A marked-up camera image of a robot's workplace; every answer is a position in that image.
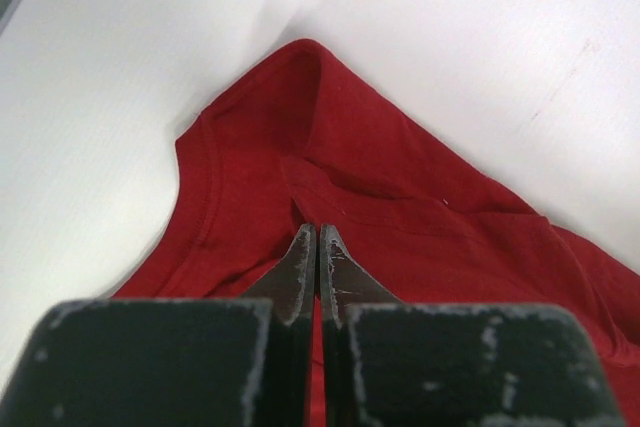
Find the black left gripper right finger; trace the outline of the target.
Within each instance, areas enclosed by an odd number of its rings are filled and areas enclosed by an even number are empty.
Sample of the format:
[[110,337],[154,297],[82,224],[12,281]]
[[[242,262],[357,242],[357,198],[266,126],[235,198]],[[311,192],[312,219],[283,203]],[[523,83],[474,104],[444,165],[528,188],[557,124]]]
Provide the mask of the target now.
[[318,244],[330,426],[622,426],[586,331],[550,304],[410,304]]

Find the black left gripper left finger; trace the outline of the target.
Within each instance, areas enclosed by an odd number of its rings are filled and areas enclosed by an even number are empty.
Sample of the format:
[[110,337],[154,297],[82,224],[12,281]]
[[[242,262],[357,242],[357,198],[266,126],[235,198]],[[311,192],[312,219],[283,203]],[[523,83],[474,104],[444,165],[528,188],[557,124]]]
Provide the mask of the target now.
[[305,426],[316,231],[232,299],[93,299],[36,324],[5,426]]

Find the dark red t-shirt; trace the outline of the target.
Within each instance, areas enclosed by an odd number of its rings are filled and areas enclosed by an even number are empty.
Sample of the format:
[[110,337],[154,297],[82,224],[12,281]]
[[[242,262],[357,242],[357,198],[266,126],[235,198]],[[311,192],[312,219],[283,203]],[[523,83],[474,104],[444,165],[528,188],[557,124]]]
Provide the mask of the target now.
[[638,275],[476,170],[320,44],[298,40],[266,58],[176,152],[176,207],[119,297],[237,295],[302,224],[332,224],[403,300],[570,310],[638,424]]

